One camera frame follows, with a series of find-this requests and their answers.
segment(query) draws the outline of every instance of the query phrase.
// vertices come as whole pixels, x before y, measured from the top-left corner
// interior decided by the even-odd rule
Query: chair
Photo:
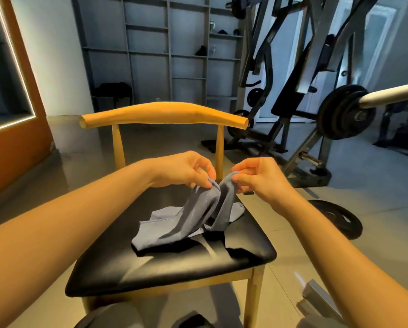
[[[215,169],[221,180],[223,127],[245,129],[248,119],[180,102],[140,104],[82,116],[83,128],[112,126],[117,169],[125,166],[119,132],[119,124],[124,123],[218,125]],[[265,265],[277,254],[247,209],[225,232],[208,232],[139,253],[131,246],[139,221],[148,220],[153,210],[182,206],[189,193],[185,185],[149,188],[142,193],[78,259],[66,295],[83,298],[90,312],[111,303],[247,279],[244,327],[254,327]]]

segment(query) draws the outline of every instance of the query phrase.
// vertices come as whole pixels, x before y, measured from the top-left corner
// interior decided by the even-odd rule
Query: barbell sleeve
[[[372,108],[406,100],[408,100],[408,85],[403,85],[369,93],[360,98],[359,106],[361,108]]]

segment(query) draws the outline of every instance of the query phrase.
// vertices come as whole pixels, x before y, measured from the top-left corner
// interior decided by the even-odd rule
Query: chair seat
[[[149,220],[153,210],[182,206],[189,194],[185,185],[142,193],[78,259],[66,295],[101,296],[166,286],[255,267],[277,257],[247,209],[225,232],[206,232],[136,253],[131,240],[139,221]]]

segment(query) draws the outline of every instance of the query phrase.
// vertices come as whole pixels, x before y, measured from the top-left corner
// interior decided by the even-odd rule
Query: wooden chair backrest
[[[190,104],[187,102],[150,102],[133,106],[102,111],[81,116],[79,124],[84,129],[99,126],[112,126],[113,148],[116,169],[125,167],[122,139],[119,124],[215,124],[218,125],[216,137],[216,178],[223,178],[223,127],[246,129],[248,119],[242,116],[225,113],[220,110]]]

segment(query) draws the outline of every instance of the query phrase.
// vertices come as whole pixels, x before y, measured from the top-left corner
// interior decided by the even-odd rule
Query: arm
[[[365,257],[289,184],[273,158],[235,165],[239,192],[253,190],[285,217],[351,327],[408,327],[408,291]]]
[[[211,187],[195,152],[146,159],[0,225],[0,327],[33,303],[148,187]]]

